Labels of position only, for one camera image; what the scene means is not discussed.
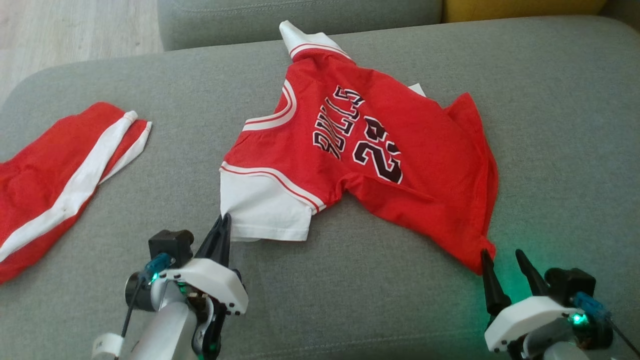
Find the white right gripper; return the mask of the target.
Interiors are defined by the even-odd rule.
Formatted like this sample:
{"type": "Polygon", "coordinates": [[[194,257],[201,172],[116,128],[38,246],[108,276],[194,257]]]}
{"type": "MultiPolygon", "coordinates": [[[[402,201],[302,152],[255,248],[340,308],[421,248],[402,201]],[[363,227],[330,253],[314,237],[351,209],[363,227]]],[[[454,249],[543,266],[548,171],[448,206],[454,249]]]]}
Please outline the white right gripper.
{"type": "Polygon", "coordinates": [[[487,349],[492,353],[542,354],[573,335],[573,316],[581,310],[565,307],[548,297],[549,287],[540,272],[521,249],[515,250],[521,273],[526,277],[531,294],[512,304],[494,271],[487,249],[480,255],[486,310],[494,321],[484,333],[487,349]]]}

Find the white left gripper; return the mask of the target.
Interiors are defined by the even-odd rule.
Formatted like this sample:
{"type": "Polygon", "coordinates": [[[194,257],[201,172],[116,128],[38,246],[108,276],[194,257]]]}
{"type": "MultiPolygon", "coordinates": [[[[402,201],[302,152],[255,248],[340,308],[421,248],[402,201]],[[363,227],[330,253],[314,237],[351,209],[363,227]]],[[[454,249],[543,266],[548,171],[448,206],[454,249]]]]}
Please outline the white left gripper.
{"type": "Polygon", "coordinates": [[[242,276],[229,268],[231,225],[229,213],[219,215],[196,259],[158,274],[158,312],[177,326],[173,359],[217,359],[226,317],[247,312],[249,294],[242,276]]]}

